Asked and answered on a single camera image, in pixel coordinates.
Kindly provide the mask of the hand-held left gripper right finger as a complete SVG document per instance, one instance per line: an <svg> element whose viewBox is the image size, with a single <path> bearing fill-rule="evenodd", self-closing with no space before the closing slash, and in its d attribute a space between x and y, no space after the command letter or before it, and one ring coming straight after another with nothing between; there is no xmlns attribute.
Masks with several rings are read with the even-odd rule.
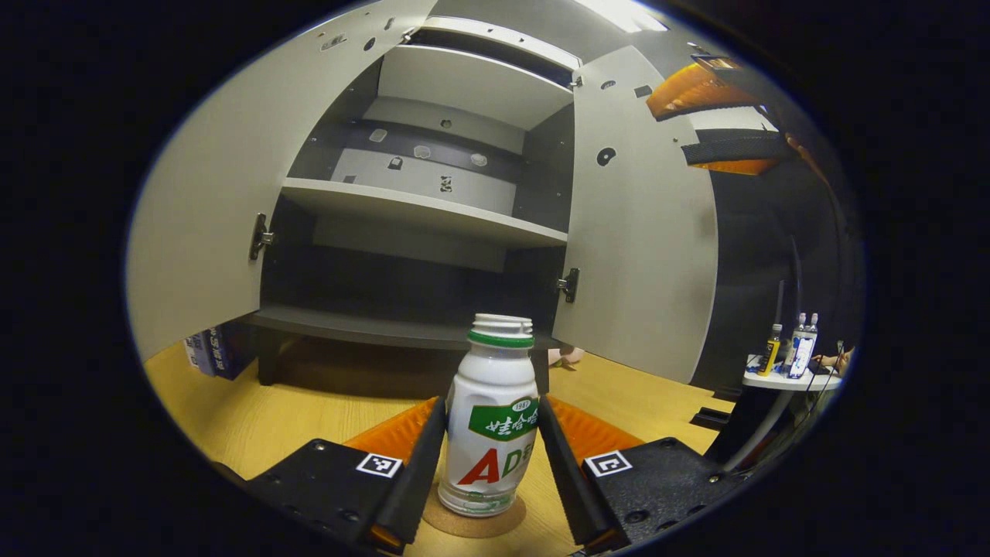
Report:
<svg viewBox="0 0 990 557"><path fill-rule="evenodd" d="M643 441L555 396L542 396L538 430L584 553L657 542L745 483L674 437Z"/></svg>

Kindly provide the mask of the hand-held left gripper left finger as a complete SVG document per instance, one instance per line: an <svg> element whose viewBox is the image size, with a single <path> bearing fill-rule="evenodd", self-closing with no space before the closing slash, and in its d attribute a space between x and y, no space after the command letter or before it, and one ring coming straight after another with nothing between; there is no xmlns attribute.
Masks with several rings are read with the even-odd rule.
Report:
<svg viewBox="0 0 990 557"><path fill-rule="evenodd" d="M312 439L245 490L364 552L402 553L416 538L445 433L446 401L429 398L347 442Z"/></svg>

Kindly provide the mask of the round cork coaster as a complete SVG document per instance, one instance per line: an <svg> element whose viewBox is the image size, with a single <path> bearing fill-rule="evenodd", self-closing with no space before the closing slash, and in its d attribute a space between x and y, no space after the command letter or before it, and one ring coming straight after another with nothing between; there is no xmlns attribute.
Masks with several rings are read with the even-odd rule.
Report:
<svg viewBox="0 0 990 557"><path fill-rule="evenodd" d="M486 539L508 535L522 525L527 516L527 504L523 497L517 497L508 511L492 516L465 516L450 511L439 500L436 490L432 490L425 503L423 521L446 535L468 539Z"/></svg>

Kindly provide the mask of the white bottle green cap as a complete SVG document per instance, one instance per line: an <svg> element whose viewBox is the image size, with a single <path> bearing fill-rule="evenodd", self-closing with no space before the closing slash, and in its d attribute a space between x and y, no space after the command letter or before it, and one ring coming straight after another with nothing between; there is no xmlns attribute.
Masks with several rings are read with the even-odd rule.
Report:
<svg viewBox="0 0 990 557"><path fill-rule="evenodd" d="M467 341L445 401L438 497L453 514L491 518L513 507L533 455L540 415L533 321L477 313Z"/></svg>

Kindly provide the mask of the white cabinet door cat sticker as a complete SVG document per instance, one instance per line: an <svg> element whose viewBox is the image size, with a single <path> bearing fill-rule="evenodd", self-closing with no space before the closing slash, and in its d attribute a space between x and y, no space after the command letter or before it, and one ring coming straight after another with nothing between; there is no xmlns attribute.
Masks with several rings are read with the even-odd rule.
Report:
<svg viewBox="0 0 990 557"><path fill-rule="evenodd" d="M574 98L572 211L558 341L688 384L706 342L719 240L710 174L687 165L687 117L659 122L637 89L664 81L636 47L580 67Z"/></svg>

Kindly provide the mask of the yellow drink bottle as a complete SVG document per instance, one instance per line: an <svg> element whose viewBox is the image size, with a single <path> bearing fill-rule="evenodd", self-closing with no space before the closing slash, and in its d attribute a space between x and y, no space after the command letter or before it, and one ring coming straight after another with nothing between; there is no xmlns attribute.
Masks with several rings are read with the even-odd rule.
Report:
<svg viewBox="0 0 990 557"><path fill-rule="evenodd" d="M773 370L781 345L782 329L783 326L781 323L775 323L771 327L770 338L765 343L763 357L761 357L760 366L758 367L758 374L760 376L768 376Z"/></svg>

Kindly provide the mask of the white and grey cabinet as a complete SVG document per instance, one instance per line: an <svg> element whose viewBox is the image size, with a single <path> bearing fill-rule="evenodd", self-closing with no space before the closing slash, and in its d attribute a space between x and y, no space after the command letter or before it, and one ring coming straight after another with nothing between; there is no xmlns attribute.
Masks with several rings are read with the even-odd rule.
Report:
<svg viewBox="0 0 990 557"><path fill-rule="evenodd" d="M450 359L488 311L534 318L548 389L580 68L420 25L333 100L258 218L262 385L291 335Z"/></svg>

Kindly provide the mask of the ceiling light panel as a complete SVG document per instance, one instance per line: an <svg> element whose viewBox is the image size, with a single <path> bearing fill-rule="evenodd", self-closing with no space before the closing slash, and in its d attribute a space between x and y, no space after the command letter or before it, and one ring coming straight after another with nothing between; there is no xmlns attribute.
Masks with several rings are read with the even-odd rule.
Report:
<svg viewBox="0 0 990 557"><path fill-rule="evenodd" d="M668 27L644 5L634 0L572 0L611 22L626 34L637 32L666 32Z"/></svg>

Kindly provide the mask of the black backdrop cloth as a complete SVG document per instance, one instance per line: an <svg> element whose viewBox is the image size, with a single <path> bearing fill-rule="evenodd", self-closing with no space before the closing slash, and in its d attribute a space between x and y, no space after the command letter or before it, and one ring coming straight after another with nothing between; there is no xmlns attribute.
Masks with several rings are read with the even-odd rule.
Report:
<svg viewBox="0 0 990 557"><path fill-rule="evenodd" d="M817 353L862 338L859 205L843 179L824 181L792 159L760 176L713 172L718 272L707 338L692 385L740 384L770 326L818 314Z"/></svg>

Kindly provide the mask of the white round side table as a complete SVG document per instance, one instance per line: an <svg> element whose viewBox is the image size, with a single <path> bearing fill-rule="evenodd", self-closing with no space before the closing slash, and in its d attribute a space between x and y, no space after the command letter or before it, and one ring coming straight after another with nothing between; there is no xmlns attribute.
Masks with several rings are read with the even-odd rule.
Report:
<svg viewBox="0 0 990 557"><path fill-rule="evenodd" d="M740 388L715 392L720 401L733 395L735 405L731 412L700 408L691 419L693 425L717 431L715 440L704 451L704 458L725 471L756 462L758 454L778 437L792 402L798 401L800 395L819 398L841 387L843 381L835 371L828 374L806 371L801 378L789 378L778 371L767 376L745 371Z"/></svg>

